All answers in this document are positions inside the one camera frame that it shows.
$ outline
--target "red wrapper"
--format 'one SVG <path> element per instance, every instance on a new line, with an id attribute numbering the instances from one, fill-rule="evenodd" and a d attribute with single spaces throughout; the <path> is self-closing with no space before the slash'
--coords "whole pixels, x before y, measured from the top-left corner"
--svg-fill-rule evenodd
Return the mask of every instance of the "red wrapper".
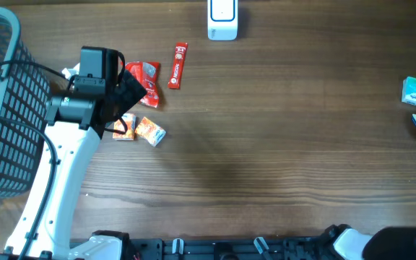
<path id="1" fill-rule="evenodd" d="M 181 86 L 182 70 L 184 68 L 184 61 L 186 60 L 187 43 L 176 43 L 173 73 L 171 74 L 168 87 L 170 89 L 178 90 Z"/>
<path id="2" fill-rule="evenodd" d="M 141 104 L 153 108 L 158 106 L 158 92 L 155 83 L 157 82 L 160 63 L 135 61 L 126 64 L 127 69 L 147 91 L 147 95 L 141 99 Z"/>

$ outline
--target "table surface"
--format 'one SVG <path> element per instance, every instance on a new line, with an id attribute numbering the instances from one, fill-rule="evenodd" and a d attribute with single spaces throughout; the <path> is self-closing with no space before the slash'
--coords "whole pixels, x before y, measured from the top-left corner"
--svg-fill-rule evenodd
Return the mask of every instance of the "table surface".
<path id="1" fill-rule="evenodd" d="M 416 3 L 248 1 L 238 39 L 207 38 L 204 2 L 10 6 L 37 61 L 82 46 L 159 61 L 161 104 L 136 105 L 167 131 L 157 147 L 105 134 L 82 184 L 73 238 L 374 234 L 416 225 Z M 176 42 L 188 53 L 167 88 Z M 27 195 L 0 201 L 0 251 Z"/>

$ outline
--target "red package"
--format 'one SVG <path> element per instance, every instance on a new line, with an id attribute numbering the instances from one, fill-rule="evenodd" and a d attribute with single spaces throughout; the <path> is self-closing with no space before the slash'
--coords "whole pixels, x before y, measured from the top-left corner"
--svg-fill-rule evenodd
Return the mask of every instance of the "red package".
<path id="1" fill-rule="evenodd" d="M 158 106 L 158 92 L 155 83 L 160 69 L 158 62 L 134 61 L 126 64 L 127 69 L 147 91 L 147 95 L 141 99 L 141 104 L 156 108 Z"/>
<path id="2" fill-rule="evenodd" d="M 168 87 L 170 89 L 179 90 L 181 86 L 182 69 L 184 68 L 184 61 L 186 60 L 187 43 L 176 43 L 173 73 L 171 74 Z"/>

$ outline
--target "teal box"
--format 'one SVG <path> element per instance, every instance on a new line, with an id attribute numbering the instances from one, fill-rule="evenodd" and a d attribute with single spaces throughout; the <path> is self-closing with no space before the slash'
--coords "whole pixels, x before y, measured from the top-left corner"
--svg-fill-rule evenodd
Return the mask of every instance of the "teal box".
<path id="1" fill-rule="evenodd" d="M 402 88 L 402 102 L 416 105 L 416 79 L 407 77 Z"/>

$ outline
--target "laundry basket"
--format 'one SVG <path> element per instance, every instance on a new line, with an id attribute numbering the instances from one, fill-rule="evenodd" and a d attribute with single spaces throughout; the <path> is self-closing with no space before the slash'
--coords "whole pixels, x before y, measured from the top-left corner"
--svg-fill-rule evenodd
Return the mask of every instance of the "laundry basket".
<path id="1" fill-rule="evenodd" d="M 0 7 L 0 61 L 34 61 L 20 39 L 14 13 Z M 49 82 L 41 69 L 11 64 L 0 69 L 0 116 L 44 131 Z M 0 198 L 30 190 L 40 162 L 43 139 L 23 126 L 0 122 Z"/>

